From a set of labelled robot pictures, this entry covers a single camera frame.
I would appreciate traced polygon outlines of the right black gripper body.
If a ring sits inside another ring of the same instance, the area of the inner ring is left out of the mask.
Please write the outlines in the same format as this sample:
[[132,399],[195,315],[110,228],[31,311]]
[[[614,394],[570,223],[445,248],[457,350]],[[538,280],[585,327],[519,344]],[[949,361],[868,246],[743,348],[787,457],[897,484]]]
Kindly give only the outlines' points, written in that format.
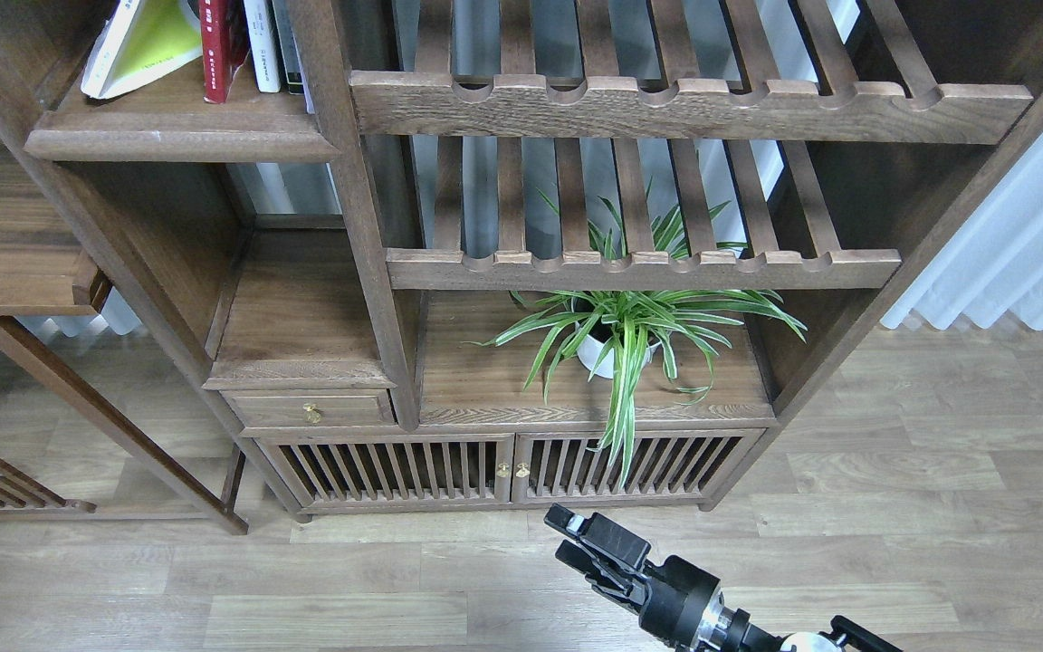
[[712,651],[727,641],[729,612],[719,578],[671,554],[662,564],[622,569],[598,554],[593,590],[637,615],[642,631],[683,651]]

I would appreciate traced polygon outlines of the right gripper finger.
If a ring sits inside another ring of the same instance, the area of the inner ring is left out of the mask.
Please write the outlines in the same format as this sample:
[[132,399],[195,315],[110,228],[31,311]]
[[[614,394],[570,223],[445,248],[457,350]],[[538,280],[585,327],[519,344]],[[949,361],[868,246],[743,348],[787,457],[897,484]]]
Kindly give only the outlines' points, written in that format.
[[651,550],[649,541],[607,516],[593,513],[584,517],[555,503],[547,511],[545,525],[561,532],[567,540],[592,551],[606,565],[608,580],[641,577],[646,556]]
[[556,549],[556,560],[571,566],[579,574],[583,574],[587,582],[593,586],[607,586],[608,576],[605,573],[606,565],[596,554],[582,546],[566,540],[562,541]]

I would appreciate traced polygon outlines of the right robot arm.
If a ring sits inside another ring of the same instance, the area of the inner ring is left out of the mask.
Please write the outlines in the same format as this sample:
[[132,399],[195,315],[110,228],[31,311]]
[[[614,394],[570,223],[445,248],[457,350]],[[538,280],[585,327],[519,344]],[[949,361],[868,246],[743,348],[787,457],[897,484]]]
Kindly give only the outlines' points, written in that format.
[[545,524],[567,536],[556,558],[582,573],[597,594],[638,617],[644,631],[677,651],[894,651],[895,645],[835,615],[829,632],[773,636],[753,626],[748,611],[725,606],[721,581],[671,554],[661,565],[646,559],[649,541],[593,513],[575,514],[555,503]]

